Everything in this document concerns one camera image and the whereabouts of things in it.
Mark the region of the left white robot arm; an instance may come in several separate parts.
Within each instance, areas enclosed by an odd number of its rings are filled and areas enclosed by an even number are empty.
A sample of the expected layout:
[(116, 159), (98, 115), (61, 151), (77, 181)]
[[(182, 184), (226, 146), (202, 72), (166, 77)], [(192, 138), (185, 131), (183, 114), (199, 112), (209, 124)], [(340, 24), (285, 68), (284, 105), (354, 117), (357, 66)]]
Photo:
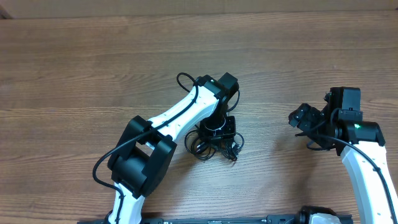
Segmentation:
[(236, 120), (228, 105), (239, 95), (238, 79), (229, 73), (215, 80), (209, 75), (193, 80), (185, 98), (150, 119), (128, 122), (116, 147), (106, 156), (116, 191), (114, 207), (105, 223), (140, 223), (144, 200), (165, 177), (180, 138), (195, 135), (185, 149), (199, 160), (216, 152), (236, 161), (243, 147), (236, 142)]

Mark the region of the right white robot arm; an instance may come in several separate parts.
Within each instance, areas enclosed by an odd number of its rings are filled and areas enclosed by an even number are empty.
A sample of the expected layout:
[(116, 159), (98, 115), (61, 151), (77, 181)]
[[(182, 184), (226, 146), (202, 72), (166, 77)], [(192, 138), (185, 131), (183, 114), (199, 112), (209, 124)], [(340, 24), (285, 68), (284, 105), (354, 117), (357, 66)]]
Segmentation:
[(364, 121), (361, 90), (333, 87), (322, 110), (301, 104), (289, 114), (312, 151), (334, 149), (348, 171), (361, 223), (397, 223), (397, 194), (380, 125)]

